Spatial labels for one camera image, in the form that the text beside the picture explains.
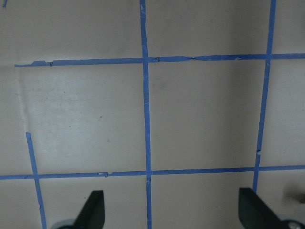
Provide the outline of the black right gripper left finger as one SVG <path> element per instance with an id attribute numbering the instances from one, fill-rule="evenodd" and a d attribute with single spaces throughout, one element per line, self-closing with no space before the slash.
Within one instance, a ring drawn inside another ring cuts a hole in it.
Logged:
<path id="1" fill-rule="evenodd" d="M 102 190 L 92 191 L 77 216 L 74 229 L 102 229 L 105 223 L 105 203 Z"/>

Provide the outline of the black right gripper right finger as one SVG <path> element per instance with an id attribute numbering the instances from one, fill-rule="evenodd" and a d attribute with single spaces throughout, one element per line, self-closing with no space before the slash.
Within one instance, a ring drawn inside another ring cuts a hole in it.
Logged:
<path id="1" fill-rule="evenodd" d="M 244 229 L 284 229 L 279 217 L 248 187 L 239 188 L 238 217 Z"/>

